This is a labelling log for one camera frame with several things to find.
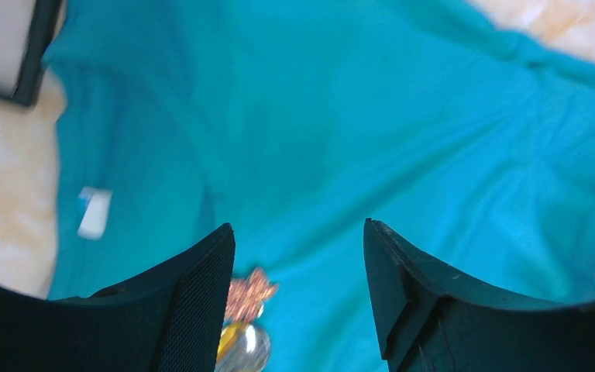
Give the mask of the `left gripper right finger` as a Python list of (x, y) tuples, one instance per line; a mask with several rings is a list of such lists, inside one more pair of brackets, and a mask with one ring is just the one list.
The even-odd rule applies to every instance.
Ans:
[(391, 371), (595, 371), (595, 301), (563, 305), (495, 287), (367, 219), (363, 253)]

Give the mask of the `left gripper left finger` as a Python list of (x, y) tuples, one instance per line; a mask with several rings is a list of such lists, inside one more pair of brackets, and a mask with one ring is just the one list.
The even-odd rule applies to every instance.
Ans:
[(0, 371), (213, 371), (234, 253), (224, 224), (89, 298), (0, 287)]

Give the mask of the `round grey yellow brooch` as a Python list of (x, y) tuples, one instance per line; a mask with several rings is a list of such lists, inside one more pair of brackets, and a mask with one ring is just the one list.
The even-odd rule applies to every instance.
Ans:
[(260, 372), (271, 353), (269, 334), (260, 326), (232, 322), (222, 328), (215, 372)]

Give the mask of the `pink gem brooch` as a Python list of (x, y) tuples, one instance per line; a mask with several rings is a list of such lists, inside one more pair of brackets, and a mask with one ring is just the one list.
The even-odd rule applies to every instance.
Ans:
[(225, 307), (225, 322), (253, 322), (264, 305), (277, 293), (278, 285), (271, 283), (265, 270), (255, 268), (246, 278), (233, 278)]

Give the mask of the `teal t-shirt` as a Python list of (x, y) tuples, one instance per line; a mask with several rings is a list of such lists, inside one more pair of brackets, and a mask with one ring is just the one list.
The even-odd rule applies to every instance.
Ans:
[(271, 371), (384, 371), (366, 218), (490, 284), (595, 300), (595, 65), (461, 1), (70, 1), (49, 296), (221, 224), (279, 284)]

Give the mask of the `black box with grey brooch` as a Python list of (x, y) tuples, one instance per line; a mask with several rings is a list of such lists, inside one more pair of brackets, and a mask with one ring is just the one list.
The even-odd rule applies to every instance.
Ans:
[(59, 0), (0, 1), (0, 101), (30, 108), (37, 102), (43, 55), (62, 23)]

